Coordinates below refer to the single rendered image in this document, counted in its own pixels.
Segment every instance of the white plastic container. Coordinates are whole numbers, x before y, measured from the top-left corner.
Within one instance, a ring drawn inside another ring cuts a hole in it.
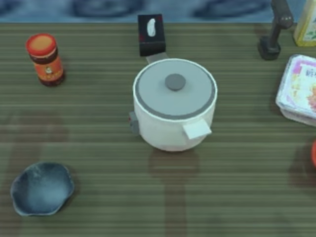
[[[211,134],[217,85],[195,62],[166,58],[150,63],[137,75],[133,96],[132,120],[155,148],[184,151]]]
[[[295,54],[285,68],[276,97],[282,114],[316,126],[316,59]]]

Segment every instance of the bowl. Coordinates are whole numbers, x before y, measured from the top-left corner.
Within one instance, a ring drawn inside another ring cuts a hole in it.
[[[27,167],[11,185],[11,198],[20,216],[53,215],[74,193],[69,170],[58,163],[38,162]]]

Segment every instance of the black box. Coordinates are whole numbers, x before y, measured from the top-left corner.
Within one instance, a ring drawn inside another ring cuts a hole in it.
[[[147,33],[147,24],[153,18],[156,21],[156,35],[151,37]],[[139,54],[141,57],[166,52],[162,14],[138,15],[138,35]]]

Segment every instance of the red object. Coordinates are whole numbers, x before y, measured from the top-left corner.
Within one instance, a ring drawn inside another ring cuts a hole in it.
[[[36,42],[45,41],[43,45],[39,47],[34,47]],[[33,56],[46,56],[50,54],[57,46],[55,38],[50,34],[36,34],[31,36],[26,41],[26,49],[30,55]]]
[[[312,162],[314,167],[316,167],[316,141],[313,142],[312,146]]]

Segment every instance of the bottle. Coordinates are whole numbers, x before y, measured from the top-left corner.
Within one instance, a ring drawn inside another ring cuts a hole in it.
[[[306,0],[294,31],[294,40],[299,47],[316,46],[316,0]]]
[[[55,38],[49,34],[36,34],[26,42],[26,49],[40,82],[45,86],[57,86],[65,79],[65,72],[58,56]]]

